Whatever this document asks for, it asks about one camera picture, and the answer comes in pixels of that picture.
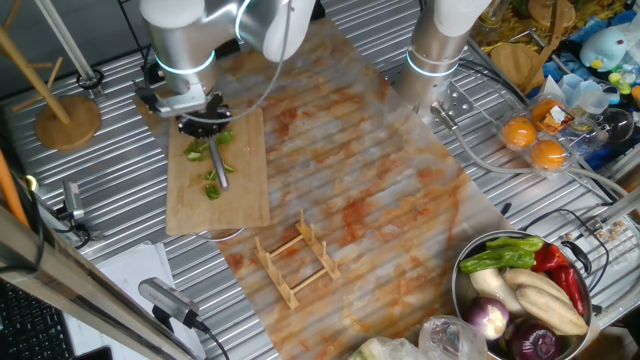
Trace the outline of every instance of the white radish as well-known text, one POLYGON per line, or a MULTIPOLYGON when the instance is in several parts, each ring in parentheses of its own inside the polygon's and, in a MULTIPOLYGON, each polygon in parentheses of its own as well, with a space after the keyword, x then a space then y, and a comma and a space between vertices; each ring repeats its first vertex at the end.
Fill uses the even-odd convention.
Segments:
POLYGON ((527 312, 563 335, 584 335, 589 331, 589 326, 571 303, 542 289, 523 286, 516 291, 516 299, 527 312))
POLYGON ((518 303, 514 291, 507 285, 498 269, 486 269, 469 274, 473 287, 481 296, 500 301, 509 313, 524 316, 525 311, 518 303))
POLYGON ((554 283, 553 280, 536 274, 533 271, 526 269, 507 269, 504 274, 502 274, 502 277, 513 290, 518 290, 522 286, 534 286, 571 304, 569 296, 560 286, 554 283))

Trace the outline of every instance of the metal table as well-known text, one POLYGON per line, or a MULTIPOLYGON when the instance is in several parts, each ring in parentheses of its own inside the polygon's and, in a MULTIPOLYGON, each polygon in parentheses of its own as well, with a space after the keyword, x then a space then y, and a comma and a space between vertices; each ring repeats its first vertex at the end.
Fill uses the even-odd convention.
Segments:
MULTIPOLYGON (((323 4, 327 16, 392 81, 405 59, 405 48, 419 13, 417 1, 324 0, 323 4)), ((473 44, 464 57, 490 64, 473 44)), ((75 151, 50 150, 35 138, 33 122, 42 101, 11 113, 12 104, 32 97, 33 92, 0 103, 20 158, 27 171, 39 180, 39 195, 52 207, 62 204, 61 180, 78 181, 87 213, 83 222, 102 229, 105 237, 82 249, 88 259, 100 263, 145 240, 163 242, 176 286, 200 304, 202 318, 231 358, 279 358, 215 243, 193 236, 170 237, 164 232, 167 160, 131 101, 131 81, 142 80, 141 64, 136 53, 100 68, 106 79, 102 86, 106 97, 98 101, 102 128, 75 151)), ((458 119, 473 150, 494 165, 526 166, 504 148, 492 130, 491 119, 500 119, 517 106, 515 97, 476 72, 458 69, 454 83, 474 103, 474 111, 458 119)), ((58 81, 52 90, 56 96, 82 93, 74 78, 58 81)), ((591 181, 566 176, 551 181, 533 174, 489 173, 472 162, 451 133, 443 127, 433 131, 496 207, 513 204, 507 218, 516 228, 555 208, 565 207, 583 217, 604 210, 600 204, 607 200, 591 181)), ((576 225, 558 215, 531 230, 556 239, 567 232, 577 235, 576 225)), ((607 243, 612 263, 593 294, 593 302, 607 308, 607 313, 599 317, 602 326, 637 305, 636 301, 617 304, 616 299, 640 276, 638 236, 627 230, 618 238, 607 243)), ((594 260, 594 271, 587 276, 587 281, 592 282, 602 268, 604 252, 594 240, 581 239, 578 243, 594 260)), ((200 340, 208 356, 220 358, 208 337, 201 336, 200 340)))

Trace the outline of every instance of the red onion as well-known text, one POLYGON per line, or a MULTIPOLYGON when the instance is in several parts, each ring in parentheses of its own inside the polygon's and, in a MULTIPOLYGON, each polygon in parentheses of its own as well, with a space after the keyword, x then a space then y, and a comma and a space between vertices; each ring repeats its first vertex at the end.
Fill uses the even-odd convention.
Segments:
POLYGON ((504 337, 509 354, 516 360, 555 360, 560 353, 555 332, 536 319, 517 320, 504 337))

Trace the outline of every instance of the plastic bag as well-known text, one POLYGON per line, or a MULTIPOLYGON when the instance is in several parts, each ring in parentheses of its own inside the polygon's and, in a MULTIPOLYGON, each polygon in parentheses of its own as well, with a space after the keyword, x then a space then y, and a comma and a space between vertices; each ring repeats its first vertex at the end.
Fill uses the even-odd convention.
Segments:
POLYGON ((420 330, 427 360, 485 360, 487 342, 476 328, 453 316, 434 316, 420 330))
POLYGON ((362 344, 347 360, 429 360, 407 339, 373 338, 362 344))

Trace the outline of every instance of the stuffed animal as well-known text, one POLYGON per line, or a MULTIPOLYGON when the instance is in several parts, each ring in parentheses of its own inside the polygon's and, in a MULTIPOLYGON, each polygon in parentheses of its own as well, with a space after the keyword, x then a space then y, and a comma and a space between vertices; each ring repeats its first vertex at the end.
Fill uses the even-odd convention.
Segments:
POLYGON ((604 29, 587 40, 580 50, 580 61, 605 72, 613 69, 627 51, 627 39, 615 29, 604 29))

